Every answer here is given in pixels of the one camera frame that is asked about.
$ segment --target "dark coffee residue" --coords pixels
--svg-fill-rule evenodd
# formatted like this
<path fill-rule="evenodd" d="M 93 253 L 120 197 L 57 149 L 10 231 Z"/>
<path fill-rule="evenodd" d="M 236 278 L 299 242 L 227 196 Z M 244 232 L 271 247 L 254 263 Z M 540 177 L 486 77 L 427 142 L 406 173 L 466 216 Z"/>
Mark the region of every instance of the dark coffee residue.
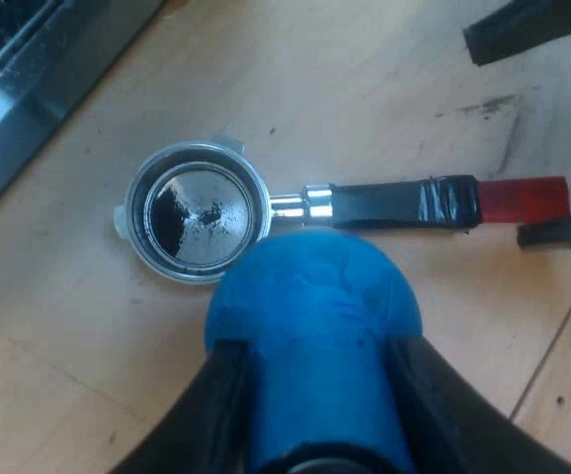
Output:
<path fill-rule="evenodd" d="M 189 212 L 178 203 L 175 193 L 167 188 L 151 206 L 151 227 L 154 237 L 172 257 L 176 257 L 185 235 L 185 219 Z"/>
<path fill-rule="evenodd" d="M 220 207 L 220 204 L 214 202 L 209 210 L 206 210 L 200 214 L 198 220 L 202 225 L 207 226 L 218 221 L 221 218 L 221 216 L 222 216 L 222 209 Z"/>

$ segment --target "light wood table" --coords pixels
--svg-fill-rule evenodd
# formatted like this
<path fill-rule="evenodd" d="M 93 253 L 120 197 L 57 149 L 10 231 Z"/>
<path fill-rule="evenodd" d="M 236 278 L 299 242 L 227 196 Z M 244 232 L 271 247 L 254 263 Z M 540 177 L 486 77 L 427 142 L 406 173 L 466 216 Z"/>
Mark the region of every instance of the light wood table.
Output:
<path fill-rule="evenodd" d="M 168 2 L 0 198 L 0 473 L 106 471 L 204 360 L 212 288 L 156 276 L 113 228 L 155 150 L 237 136 L 274 193 L 452 173 L 571 187 L 571 38 L 484 68 L 464 47 L 503 3 Z M 523 254 L 508 225 L 364 236 L 443 355 L 571 459 L 571 251 Z"/>

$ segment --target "black plastic piece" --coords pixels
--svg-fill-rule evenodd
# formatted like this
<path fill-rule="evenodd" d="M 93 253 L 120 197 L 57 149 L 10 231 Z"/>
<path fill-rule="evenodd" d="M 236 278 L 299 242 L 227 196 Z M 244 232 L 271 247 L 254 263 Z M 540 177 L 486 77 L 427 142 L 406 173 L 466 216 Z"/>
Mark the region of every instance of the black plastic piece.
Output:
<path fill-rule="evenodd" d="M 243 343 L 218 343 L 180 400 L 113 474 L 233 472 L 246 435 L 251 361 Z"/>
<path fill-rule="evenodd" d="M 332 459 L 334 466 L 326 467 L 326 470 L 318 467 L 309 468 L 305 471 L 298 466 L 313 461 Z M 318 442 L 315 444 L 303 444 L 293 452 L 280 459 L 268 463 L 260 471 L 260 474 L 284 474 L 294 470 L 297 474 L 307 472 L 336 472 L 337 474 L 401 474 L 387 461 L 377 456 L 373 451 L 339 442 Z"/>
<path fill-rule="evenodd" d="M 334 186 L 333 225 L 339 228 L 470 229 L 481 223 L 473 176 L 444 176 L 385 185 Z"/>
<path fill-rule="evenodd" d="M 571 35 L 571 0 L 515 0 L 463 31 L 482 66 Z"/>
<path fill-rule="evenodd" d="M 424 338 L 390 339 L 386 369 L 420 474 L 571 474 L 492 408 Z"/>
<path fill-rule="evenodd" d="M 539 224 L 522 225 L 519 227 L 517 240 L 522 249 L 571 248 L 571 216 Z"/>

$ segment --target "metal drip tray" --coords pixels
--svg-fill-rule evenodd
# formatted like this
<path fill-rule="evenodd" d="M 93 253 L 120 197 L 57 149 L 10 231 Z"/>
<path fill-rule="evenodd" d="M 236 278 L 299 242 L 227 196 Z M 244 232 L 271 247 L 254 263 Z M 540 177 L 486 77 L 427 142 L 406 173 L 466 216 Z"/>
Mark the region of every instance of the metal drip tray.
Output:
<path fill-rule="evenodd" d="M 163 0 L 0 0 L 0 192 Z"/>

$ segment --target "black electrical tape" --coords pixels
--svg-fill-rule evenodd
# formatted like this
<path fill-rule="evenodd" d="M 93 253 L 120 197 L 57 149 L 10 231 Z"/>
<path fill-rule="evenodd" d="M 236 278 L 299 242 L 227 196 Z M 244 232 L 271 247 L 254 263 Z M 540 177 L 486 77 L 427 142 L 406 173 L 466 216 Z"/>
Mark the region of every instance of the black electrical tape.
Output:
<path fill-rule="evenodd" d="M 333 225 L 350 229 L 470 229 L 482 222 L 477 189 L 478 181 L 468 175 L 334 186 Z"/>

